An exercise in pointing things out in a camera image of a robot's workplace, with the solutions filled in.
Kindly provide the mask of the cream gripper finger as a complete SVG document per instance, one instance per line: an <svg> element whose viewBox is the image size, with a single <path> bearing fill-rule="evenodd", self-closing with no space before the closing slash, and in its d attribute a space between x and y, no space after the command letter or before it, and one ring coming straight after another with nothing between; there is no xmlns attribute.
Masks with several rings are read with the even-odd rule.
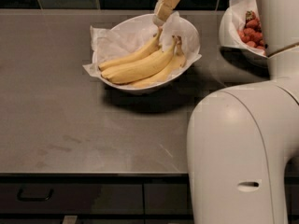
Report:
<svg viewBox="0 0 299 224"><path fill-rule="evenodd" d="M154 9L152 21L157 26L163 26L180 0L158 0Z"/></svg>

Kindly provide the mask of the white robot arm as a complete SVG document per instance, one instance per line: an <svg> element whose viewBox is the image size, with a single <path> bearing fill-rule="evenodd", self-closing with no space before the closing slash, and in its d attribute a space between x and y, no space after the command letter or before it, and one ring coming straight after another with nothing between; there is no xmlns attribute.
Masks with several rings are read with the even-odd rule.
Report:
<svg viewBox="0 0 299 224"><path fill-rule="evenodd" d="M299 0L257 0L270 78L206 96L187 131L194 224L288 224L299 148Z"/></svg>

